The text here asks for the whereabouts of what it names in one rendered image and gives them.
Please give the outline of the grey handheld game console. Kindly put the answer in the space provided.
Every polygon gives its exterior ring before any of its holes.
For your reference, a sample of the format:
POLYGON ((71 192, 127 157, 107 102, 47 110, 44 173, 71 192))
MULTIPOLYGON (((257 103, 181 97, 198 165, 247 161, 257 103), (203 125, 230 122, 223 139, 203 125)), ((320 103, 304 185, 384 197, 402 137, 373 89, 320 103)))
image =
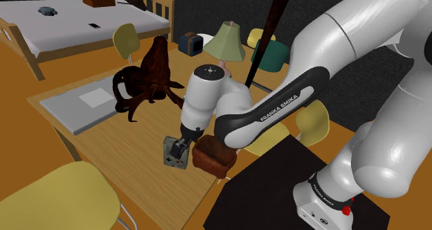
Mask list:
POLYGON ((171 154, 172 146, 178 143, 179 140, 171 136, 166 136, 163 141, 163 162, 166 166, 185 170, 188 165, 189 148, 186 148, 181 153, 179 158, 171 154))

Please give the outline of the wooden table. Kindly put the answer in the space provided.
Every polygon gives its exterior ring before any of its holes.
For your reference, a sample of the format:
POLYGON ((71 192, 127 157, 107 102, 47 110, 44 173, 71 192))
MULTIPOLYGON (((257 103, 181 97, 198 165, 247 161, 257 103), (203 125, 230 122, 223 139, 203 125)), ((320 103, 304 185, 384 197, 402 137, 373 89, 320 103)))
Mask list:
POLYGON ((133 122, 118 114, 79 135, 41 105, 45 98, 111 76, 126 65, 112 47, 56 60, 47 91, 37 92, 29 103, 51 124, 73 160, 88 159, 116 187, 127 209, 140 209, 135 215, 140 230, 204 230, 224 184, 193 165, 181 170, 163 164, 163 139, 180 135, 181 112, 171 100, 143 103, 133 122))

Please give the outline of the dark brown octopus figure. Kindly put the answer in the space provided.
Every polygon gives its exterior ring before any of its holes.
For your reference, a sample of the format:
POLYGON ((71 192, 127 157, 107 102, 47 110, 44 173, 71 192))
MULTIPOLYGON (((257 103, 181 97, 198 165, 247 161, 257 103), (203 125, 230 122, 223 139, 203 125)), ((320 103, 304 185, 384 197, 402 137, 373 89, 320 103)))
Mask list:
POLYGON ((170 79, 167 39, 155 37, 141 65, 125 67, 117 72, 113 77, 112 88, 116 98, 116 111, 127 112, 130 122, 133 121, 136 108, 144 100, 153 103, 169 97, 182 108, 183 99, 173 93, 172 89, 183 89, 184 86, 170 79))

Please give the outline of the black robot stand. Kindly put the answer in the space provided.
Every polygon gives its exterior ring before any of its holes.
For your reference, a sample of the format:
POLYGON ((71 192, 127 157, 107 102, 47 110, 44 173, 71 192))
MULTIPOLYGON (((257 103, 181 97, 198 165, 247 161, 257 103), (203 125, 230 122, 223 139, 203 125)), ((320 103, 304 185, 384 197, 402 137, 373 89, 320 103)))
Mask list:
POLYGON ((308 179, 325 162, 287 136, 225 183, 205 230, 342 230, 308 179))

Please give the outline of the table lamp with green shade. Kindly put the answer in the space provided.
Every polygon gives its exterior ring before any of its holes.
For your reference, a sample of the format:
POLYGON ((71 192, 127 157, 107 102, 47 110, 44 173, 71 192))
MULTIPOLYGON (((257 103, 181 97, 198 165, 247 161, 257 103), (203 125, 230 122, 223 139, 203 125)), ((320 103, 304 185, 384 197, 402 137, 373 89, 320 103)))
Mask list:
POLYGON ((241 62, 246 55, 240 40, 240 26, 234 21, 224 21, 217 34, 205 45, 204 51, 218 59, 218 66, 231 77, 226 62, 241 62))

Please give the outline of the yellow chair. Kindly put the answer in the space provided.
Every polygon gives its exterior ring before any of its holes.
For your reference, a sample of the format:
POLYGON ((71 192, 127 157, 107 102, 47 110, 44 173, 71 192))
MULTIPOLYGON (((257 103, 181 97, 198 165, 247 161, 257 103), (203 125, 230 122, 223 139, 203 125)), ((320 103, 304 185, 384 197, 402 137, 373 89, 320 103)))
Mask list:
POLYGON ((140 48, 140 39, 133 24, 119 26, 112 37, 113 44, 122 59, 132 63, 132 53, 140 48))
MULTIPOLYGON (((314 100, 300 110, 295 117, 295 122, 300 130, 296 139, 306 147, 322 141, 330 131, 330 117, 320 100, 314 100)), ((290 133, 287 127, 277 123, 244 149, 260 157, 288 135, 290 133)))
POLYGON ((258 41, 261 39, 264 30, 261 28, 253 28, 249 33, 247 44, 251 48, 255 48, 258 41))
POLYGON ((0 201, 0 230, 110 230, 127 209, 91 163, 61 166, 0 201))

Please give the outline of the dark green chair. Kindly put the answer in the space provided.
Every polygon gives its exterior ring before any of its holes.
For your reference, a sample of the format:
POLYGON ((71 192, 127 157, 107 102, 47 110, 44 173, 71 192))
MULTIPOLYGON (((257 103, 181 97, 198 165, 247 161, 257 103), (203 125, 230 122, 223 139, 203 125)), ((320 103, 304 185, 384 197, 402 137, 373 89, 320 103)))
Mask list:
POLYGON ((258 68, 268 72, 279 72, 289 54, 288 46, 270 40, 258 68))

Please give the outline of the grey laptop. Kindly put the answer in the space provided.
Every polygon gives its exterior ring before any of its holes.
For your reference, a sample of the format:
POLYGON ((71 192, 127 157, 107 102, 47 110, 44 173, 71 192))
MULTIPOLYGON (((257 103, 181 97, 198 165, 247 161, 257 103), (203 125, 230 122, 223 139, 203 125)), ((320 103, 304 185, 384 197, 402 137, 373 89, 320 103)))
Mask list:
POLYGON ((72 134, 78 135, 117 114, 113 77, 66 91, 39 103, 72 134))

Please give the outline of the dark brown pole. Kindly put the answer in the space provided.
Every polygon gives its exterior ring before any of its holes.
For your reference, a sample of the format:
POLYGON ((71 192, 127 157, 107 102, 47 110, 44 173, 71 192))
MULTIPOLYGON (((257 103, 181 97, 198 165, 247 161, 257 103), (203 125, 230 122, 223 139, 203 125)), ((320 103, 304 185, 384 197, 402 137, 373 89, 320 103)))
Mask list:
POLYGON ((255 74, 260 66, 262 57, 266 51, 269 44, 271 36, 276 29, 280 18, 287 6, 289 0, 273 0, 271 8, 267 17, 266 24, 264 26, 263 34, 260 39, 260 44, 256 48, 255 57, 252 62, 249 74, 247 76, 246 82, 244 83, 248 88, 252 85, 255 74))

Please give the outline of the wooden bed with white mattress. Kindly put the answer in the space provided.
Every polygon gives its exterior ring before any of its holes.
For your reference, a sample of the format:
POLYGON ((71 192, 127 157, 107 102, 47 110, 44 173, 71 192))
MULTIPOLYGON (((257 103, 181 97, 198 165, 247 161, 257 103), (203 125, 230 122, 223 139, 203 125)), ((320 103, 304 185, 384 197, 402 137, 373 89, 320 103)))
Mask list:
POLYGON ((171 42, 174 0, 149 1, 146 11, 125 0, 100 8, 82 0, 0 1, 0 40, 43 80, 39 64, 110 47, 123 24, 132 23, 139 39, 167 35, 171 42))

